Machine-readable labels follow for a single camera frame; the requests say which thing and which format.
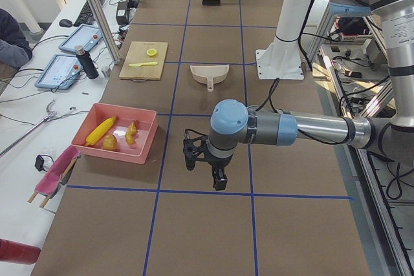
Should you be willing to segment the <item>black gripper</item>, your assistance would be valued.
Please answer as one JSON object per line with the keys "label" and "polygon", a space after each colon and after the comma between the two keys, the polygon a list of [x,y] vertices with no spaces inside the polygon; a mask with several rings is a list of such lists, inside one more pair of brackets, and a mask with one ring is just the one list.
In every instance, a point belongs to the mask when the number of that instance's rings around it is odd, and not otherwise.
{"label": "black gripper", "polygon": [[207,134],[193,129],[184,130],[184,139],[191,139],[195,146],[196,162],[207,162],[212,167],[213,188],[216,191],[226,189],[227,176],[224,168],[230,163],[233,151],[222,151],[214,147]]}

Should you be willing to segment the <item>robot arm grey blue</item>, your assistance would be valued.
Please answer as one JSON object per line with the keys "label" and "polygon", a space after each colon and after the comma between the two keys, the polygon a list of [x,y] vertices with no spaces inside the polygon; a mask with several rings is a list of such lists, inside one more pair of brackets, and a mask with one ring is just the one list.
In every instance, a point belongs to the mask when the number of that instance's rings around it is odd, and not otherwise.
{"label": "robot arm grey blue", "polygon": [[213,188],[225,189],[224,169],[239,143],[292,145],[299,137],[322,143],[347,144],[413,165],[413,0],[331,0],[338,16],[380,17],[396,112],[390,118],[330,117],[300,112],[270,112],[236,100],[220,101],[210,118],[210,132],[185,137],[186,167],[211,165]]}

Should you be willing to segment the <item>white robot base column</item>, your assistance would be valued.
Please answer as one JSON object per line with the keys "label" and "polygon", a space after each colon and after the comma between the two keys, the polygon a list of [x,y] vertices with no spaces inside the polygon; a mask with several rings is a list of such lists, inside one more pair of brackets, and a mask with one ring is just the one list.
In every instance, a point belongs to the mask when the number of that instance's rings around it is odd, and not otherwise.
{"label": "white robot base column", "polygon": [[302,80],[299,40],[307,24],[313,0],[283,0],[274,40],[256,51],[257,75],[261,80]]}

